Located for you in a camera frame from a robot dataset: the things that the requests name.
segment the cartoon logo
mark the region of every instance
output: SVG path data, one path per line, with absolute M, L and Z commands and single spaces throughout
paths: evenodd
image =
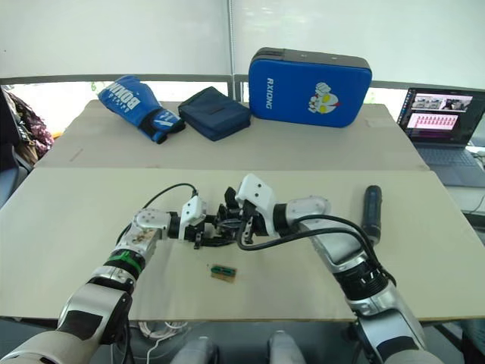
M 330 93 L 331 88 L 325 82 L 317 83 L 315 95 L 308 102 L 308 110 L 320 114 L 328 114 L 340 105 L 339 98 Z

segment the black handle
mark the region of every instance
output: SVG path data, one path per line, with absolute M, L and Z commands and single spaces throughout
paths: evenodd
M 382 191 L 379 186 L 367 187 L 364 195 L 364 214 L 362 216 L 362 229 L 371 239 L 373 245 L 380 239 L 380 205 Z

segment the beige tabletop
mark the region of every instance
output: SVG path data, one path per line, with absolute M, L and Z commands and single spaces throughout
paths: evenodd
M 178 103 L 164 102 L 176 111 Z M 251 171 L 427 170 L 384 105 L 363 105 L 345 128 L 252 118 L 212 142 L 192 127 L 151 142 L 91 101 L 36 167 L 227 169 Z
M 419 319 L 485 317 L 485 249 L 436 175 L 426 171 L 258 171 L 281 201 L 321 195 L 335 215 L 361 220 L 365 188 L 383 191 L 377 255 Z M 245 171 L 37 168 L 0 210 L 0 315 L 57 318 L 108 257 L 146 200 L 181 182 L 215 212 Z M 154 207 L 180 211 L 189 191 Z M 237 268 L 233 283 L 212 264 Z M 259 252 L 159 242 L 134 294 L 131 319 L 350 320 L 353 314 L 309 240 Z

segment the blue boxing glove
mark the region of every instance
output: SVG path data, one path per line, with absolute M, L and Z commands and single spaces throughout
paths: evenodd
M 102 90 L 99 101 L 160 144 L 167 134 L 185 129 L 182 119 L 163 108 L 152 90 L 137 77 L 123 76 Z

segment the laptop keyboard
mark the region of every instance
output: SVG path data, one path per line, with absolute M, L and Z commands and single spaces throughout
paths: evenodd
M 418 152 L 429 165 L 476 165 L 474 158 L 464 150 L 420 148 Z

